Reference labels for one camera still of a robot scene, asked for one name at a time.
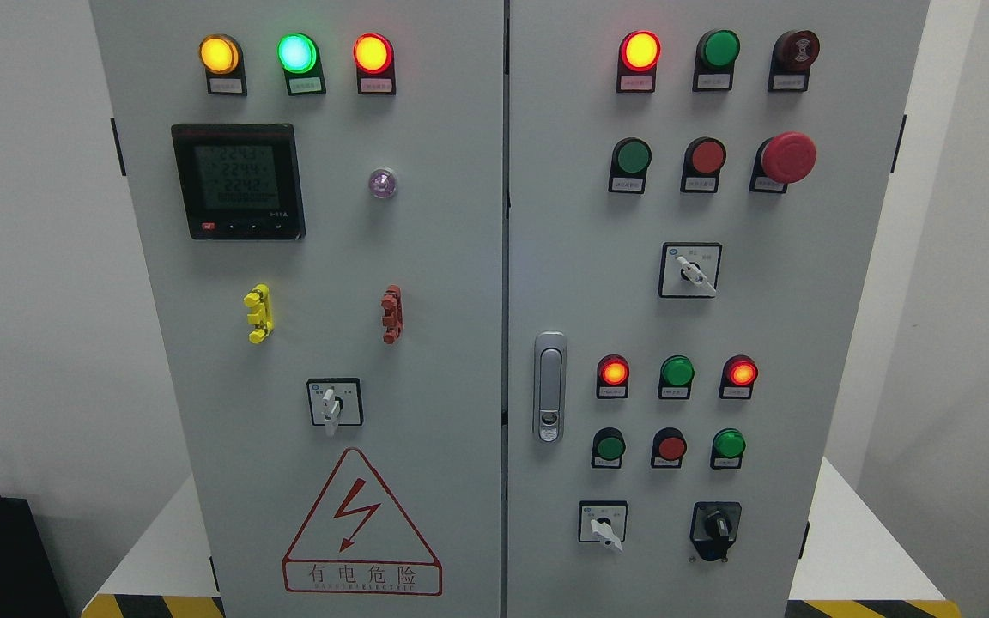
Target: yellow and black hazard stripe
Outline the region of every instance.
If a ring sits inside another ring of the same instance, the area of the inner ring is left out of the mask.
[[[951,601],[790,601],[785,618],[961,618],[961,611]]]
[[[223,618],[219,597],[97,595],[82,618]]]
[[[219,597],[97,595],[82,618],[223,618]],[[961,618],[951,601],[790,601],[785,618]]]

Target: lightning bolt symbol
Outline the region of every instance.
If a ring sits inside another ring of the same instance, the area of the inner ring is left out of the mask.
[[[346,517],[348,515],[355,515],[355,513],[358,512],[365,513],[364,519],[362,519],[361,523],[357,525],[357,528],[354,528],[354,531],[350,533],[349,536],[346,536],[344,537],[344,539],[342,539],[342,547],[338,548],[338,553],[342,553],[346,551],[347,548],[350,547],[350,545],[354,544],[354,536],[357,536],[357,532],[360,532],[361,528],[365,527],[366,521],[368,521],[369,518],[373,516],[373,513],[376,512],[376,509],[380,508],[381,502],[376,502],[376,504],[369,505],[367,507],[346,510],[346,507],[349,507],[349,502],[353,501],[353,499],[357,497],[357,494],[361,492],[361,488],[364,488],[364,486],[365,486],[364,478],[357,478],[357,480],[354,481],[354,486],[350,488],[349,493],[346,494],[346,500],[342,500],[342,504],[338,506],[338,510],[334,512],[334,519],[340,517]]]

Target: white wall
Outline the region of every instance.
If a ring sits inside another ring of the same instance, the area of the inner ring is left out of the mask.
[[[80,609],[189,474],[86,0],[0,0],[0,488]]]
[[[966,617],[989,615],[989,0],[970,40],[859,490]]]
[[[827,458],[857,487],[876,419],[914,254],[930,206],[945,131],[979,0],[931,0],[907,95],[895,173],[888,179],[865,290],[827,439]]]

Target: electrical hazard warning sign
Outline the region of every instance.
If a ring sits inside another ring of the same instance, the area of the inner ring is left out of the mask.
[[[440,594],[440,560],[365,453],[346,449],[285,560],[290,593]]]

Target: green indicator light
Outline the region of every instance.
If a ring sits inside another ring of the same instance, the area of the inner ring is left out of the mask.
[[[277,59],[289,73],[307,73],[319,60],[315,44],[306,35],[286,34],[277,44]]]
[[[743,451],[746,450],[746,438],[743,438],[743,435],[737,429],[725,429],[715,434],[715,440],[712,445],[720,457],[726,457],[731,460],[731,458],[742,455]]]
[[[738,58],[738,35],[730,30],[709,33],[701,43],[701,59],[712,68],[724,68]]]
[[[688,386],[694,380],[694,364],[687,357],[671,356],[663,363],[663,382],[670,386]]]
[[[640,140],[632,140],[616,153],[616,164],[625,173],[640,173],[651,163],[651,150]]]
[[[601,441],[598,442],[598,457],[603,458],[607,462],[619,460],[623,454],[624,442],[613,438],[612,435],[609,438],[601,438]]]

